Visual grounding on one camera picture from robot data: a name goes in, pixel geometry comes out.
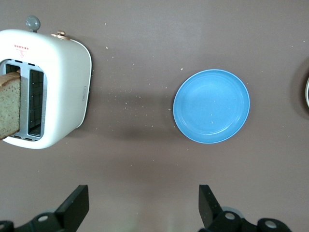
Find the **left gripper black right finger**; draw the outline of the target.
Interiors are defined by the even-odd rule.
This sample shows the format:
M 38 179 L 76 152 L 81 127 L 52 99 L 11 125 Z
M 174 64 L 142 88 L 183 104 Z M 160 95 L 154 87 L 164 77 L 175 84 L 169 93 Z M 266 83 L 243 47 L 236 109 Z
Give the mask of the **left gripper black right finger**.
M 273 218 L 261 218 L 254 225 L 239 214 L 223 210 L 208 185 L 199 186 L 201 232 L 288 232 L 290 228 Z

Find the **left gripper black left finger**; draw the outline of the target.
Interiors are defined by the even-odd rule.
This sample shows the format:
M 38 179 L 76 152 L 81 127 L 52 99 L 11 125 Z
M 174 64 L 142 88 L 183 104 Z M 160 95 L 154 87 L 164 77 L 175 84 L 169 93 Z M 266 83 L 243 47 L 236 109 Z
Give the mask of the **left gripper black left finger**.
M 9 220 L 0 222 L 2 232 L 75 232 L 89 211 L 87 185 L 79 185 L 54 211 L 35 216 L 26 224 L 15 227 Z

